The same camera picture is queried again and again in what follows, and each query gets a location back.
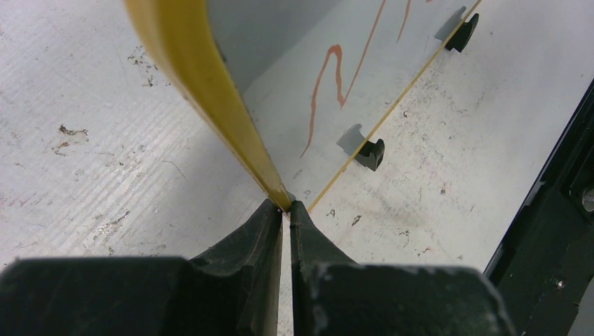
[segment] small written mark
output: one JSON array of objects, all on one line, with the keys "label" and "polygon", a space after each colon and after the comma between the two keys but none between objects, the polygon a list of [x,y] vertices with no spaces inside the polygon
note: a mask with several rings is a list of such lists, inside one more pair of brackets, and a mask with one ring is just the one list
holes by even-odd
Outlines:
[{"label": "small written mark", "polygon": [[351,226],[355,226],[359,222],[359,220],[361,220],[361,215],[358,215],[353,219],[353,223],[351,224]]}]

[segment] metal screw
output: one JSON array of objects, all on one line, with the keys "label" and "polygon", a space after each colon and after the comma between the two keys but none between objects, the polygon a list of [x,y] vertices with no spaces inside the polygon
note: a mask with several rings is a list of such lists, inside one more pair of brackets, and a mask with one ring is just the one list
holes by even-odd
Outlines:
[{"label": "metal screw", "polygon": [[594,188],[584,190],[581,197],[581,205],[587,212],[594,211]]}]

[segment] black frame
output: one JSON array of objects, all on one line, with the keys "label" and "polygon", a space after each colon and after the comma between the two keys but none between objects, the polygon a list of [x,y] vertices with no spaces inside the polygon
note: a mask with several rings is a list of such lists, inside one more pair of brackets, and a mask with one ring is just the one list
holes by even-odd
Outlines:
[{"label": "black frame", "polygon": [[594,277],[594,214],[582,204],[593,186],[594,82],[485,270],[520,335],[572,327]]}]

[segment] yellow strip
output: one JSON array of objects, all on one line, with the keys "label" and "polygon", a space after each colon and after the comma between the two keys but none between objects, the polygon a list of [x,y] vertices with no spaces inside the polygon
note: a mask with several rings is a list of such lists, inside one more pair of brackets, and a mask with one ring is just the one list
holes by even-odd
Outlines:
[{"label": "yellow strip", "polygon": [[207,0],[125,0],[144,47],[268,197],[291,200],[212,38]]},{"label": "yellow strip", "polygon": [[357,156],[357,153],[361,150],[361,148],[363,148],[363,145],[365,143],[367,143],[367,141],[369,141],[369,139],[373,136],[373,134],[375,133],[375,131],[377,131],[378,128],[380,128],[381,124],[383,124],[384,121],[386,121],[386,119],[388,118],[388,116],[390,115],[390,113],[392,113],[392,111],[396,108],[396,105],[398,105],[398,103],[404,98],[404,96],[408,93],[408,91],[417,82],[417,80],[420,78],[420,76],[425,72],[425,70],[427,70],[427,68],[434,61],[435,57],[437,57],[437,55],[439,54],[439,52],[442,51],[446,47],[446,44],[448,44],[448,42],[450,41],[450,39],[452,38],[452,36],[454,36],[454,34],[458,31],[458,29],[462,26],[462,24],[468,20],[468,18],[470,17],[470,15],[472,13],[474,13],[474,11],[476,10],[476,7],[481,3],[481,1],[482,0],[478,0],[474,4],[474,6],[472,6],[472,8],[470,8],[469,12],[466,14],[466,16],[464,16],[464,19],[462,19],[462,21],[460,21],[460,23],[456,26],[456,28],[450,33],[450,35],[448,36],[448,38],[446,38],[445,41],[441,44],[441,46],[435,52],[435,54],[429,59],[429,61],[425,64],[425,66],[421,69],[421,71],[419,71],[419,73],[413,79],[413,81],[410,83],[410,85],[404,90],[404,92],[402,92],[402,94],[400,95],[400,97],[392,104],[392,106],[390,106],[390,108],[388,109],[388,111],[386,112],[386,114],[384,114],[384,116],[380,120],[380,122],[378,122],[378,124],[371,130],[371,132],[369,133],[369,135],[365,138],[365,141],[363,141],[363,143],[361,143],[361,145],[359,145],[359,147],[354,152],[354,154],[349,158],[349,160],[347,160],[347,162],[343,165],[343,167],[340,168],[340,170],[338,171],[338,173],[336,173],[336,175],[334,175],[334,177],[330,180],[330,183],[328,183],[328,185],[326,185],[326,187],[316,197],[316,199],[314,199],[314,202],[308,208],[308,211],[309,212],[311,212],[314,209],[314,207],[318,204],[318,202],[322,199],[322,197],[328,192],[328,189],[330,189],[330,187],[334,184],[334,182],[336,182],[336,180],[338,179],[338,177],[345,170],[347,170],[347,166],[349,165],[349,163],[351,163],[351,161],[353,161],[354,157]]}]

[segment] black clip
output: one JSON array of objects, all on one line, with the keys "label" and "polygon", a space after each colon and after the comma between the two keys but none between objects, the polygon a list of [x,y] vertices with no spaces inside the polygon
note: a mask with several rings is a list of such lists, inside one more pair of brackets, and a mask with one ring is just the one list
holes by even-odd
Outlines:
[{"label": "black clip", "polygon": [[476,25],[478,25],[478,13],[472,15],[468,22],[465,22],[460,26],[458,31],[449,40],[448,44],[445,45],[445,49],[456,49],[461,53],[466,47],[466,44],[468,44],[468,41],[470,41]]},{"label": "black clip", "polygon": [[[349,128],[336,144],[348,155],[353,155],[363,141],[365,141],[365,137],[361,134],[361,124],[356,124]],[[386,146],[382,139],[378,139],[377,143],[366,141],[354,159],[375,172],[384,159],[385,149]]]}]

